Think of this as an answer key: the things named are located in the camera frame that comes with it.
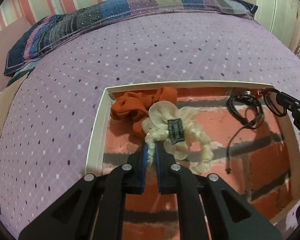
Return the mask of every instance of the polka dot pattern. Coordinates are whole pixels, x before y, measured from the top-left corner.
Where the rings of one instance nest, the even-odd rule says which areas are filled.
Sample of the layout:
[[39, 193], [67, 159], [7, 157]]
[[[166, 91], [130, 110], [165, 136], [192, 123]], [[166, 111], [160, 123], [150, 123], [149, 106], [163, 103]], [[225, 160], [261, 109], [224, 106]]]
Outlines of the polka dot pattern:
[[300, 61], [256, 22], [214, 13], [130, 19], [57, 48], [20, 87], [0, 140], [0, 219], [12, 235], [83, 175], [104, 88], [178, 80], [271, 83], [300, 98]]

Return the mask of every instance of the white tray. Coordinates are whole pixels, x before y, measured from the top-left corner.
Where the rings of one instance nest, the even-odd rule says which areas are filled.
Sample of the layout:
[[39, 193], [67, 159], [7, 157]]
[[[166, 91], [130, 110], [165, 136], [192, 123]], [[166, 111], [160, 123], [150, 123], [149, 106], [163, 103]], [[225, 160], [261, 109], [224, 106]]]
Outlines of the white tray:
[[[173, 82], [156, 82], [156, 83], [143, 83], [124, 85], [117, 87], [108, 87], [104, 90], [96, 118], [94, 121], [90, 144], [87, 155], [85, 173], [93, 173], [100, 176], [102, 172], [103, 154], [106, 141], [106, 132], [110, 119], [110, 108], [116, 100], [113, 93], [127, 92], [136, 90], [150, 90], [158, 89], [163, 86], [174, 88], [203, 88], [203, 87], [228, 87], [228, 88], [245, 88], [249, 89], [265, 89], [273, 88], [270, 84], [252, 83], [252, 82], [239, 82], [239, 81], [173, 81]], [[293, 200], [281, 210], [274, 218], [270, 220], [275, 224], [284, 218], [289, 210], [300, 199], [300, 151], [298, 141], [293, 130], [293, 126], [288, 115], [285, 117], [277, 118], [277, 122], [282, 131], [284, 131], [285, 143], [290, 159], [291, 171], [291, 194]]]

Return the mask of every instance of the cream ruffled fabric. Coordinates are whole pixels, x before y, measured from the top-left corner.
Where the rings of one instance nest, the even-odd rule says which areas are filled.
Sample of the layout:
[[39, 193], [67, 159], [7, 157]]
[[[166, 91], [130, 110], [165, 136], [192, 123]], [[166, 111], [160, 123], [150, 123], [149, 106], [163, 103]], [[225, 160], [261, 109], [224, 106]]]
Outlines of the cream ruffled fabric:
[[[146, 133], [145, 141], [148, 145], [148, 166], [154, 160], [155, 142], [163, 141], [167, 153], [172, 154], [176, 160], [184, 160], [190, 152], [191, 144], [198, 141], [200, 144], [200, 161], [197, 166], [191, 167], [191, 171], [195, 174], [201, 174], [210, 170], [210, 161], [213, 159], [211, 139], [203, 131], [203, 127], [193, 120], [198, 112], [197, 108], [189, 106], [178, 109], [168, 101], [160, 101], [150, 107], [149, 118], [142, 122], [142, 129]], [[178, 118], [182, 121], [185, 142], [172, 144], [169, 138], [168, 120]]]

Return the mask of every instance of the fabric label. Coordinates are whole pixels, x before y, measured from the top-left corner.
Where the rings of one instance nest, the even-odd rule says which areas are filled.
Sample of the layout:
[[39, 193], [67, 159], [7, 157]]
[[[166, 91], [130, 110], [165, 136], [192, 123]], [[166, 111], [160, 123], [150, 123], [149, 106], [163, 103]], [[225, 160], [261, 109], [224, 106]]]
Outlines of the fabric label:
[[168, 131], [172, 144], [185, 141], [181, 119], [168, 120]]

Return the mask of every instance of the orange scrunchie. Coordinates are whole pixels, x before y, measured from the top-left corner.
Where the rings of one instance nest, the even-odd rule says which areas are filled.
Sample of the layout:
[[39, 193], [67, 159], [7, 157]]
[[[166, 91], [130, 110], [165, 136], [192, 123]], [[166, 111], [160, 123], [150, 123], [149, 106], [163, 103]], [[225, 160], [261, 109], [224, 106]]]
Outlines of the orange scrunchie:
[[169, 101], [177, 104], [177, 90], [172, 87], [159, 88], [155, 95], [126, 92], [111, 106], [110, 116], [114, 120], [133, 121], [134, 135], [144, 138], [141, 124], [148, 117], [150, 106], [158, 101]]

